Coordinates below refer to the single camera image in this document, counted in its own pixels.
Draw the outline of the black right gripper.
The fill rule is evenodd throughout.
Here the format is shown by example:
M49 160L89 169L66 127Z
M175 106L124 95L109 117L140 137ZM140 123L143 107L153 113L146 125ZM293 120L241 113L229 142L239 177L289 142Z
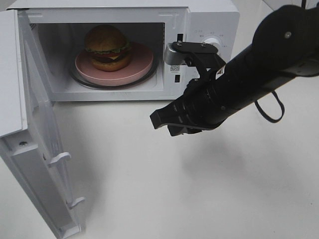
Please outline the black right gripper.
M217 57L208 68L195 56L193 63L199 79L192 79L181 97L150 115L154 129L167 125L171 136L195 134L219 127L239 111L239 97L235 95L239 58L222 67L222 60Z

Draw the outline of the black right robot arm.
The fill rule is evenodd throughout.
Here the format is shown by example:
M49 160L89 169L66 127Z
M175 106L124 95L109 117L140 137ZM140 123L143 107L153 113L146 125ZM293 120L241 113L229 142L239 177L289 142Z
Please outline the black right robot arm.
M319 74L319 9L280 7L229 62L207 43L176 41L167 51L167 64L195 67L199 77L189 81L179 98L151 114L154 128L167 126L171 136L213 130L290 80Z

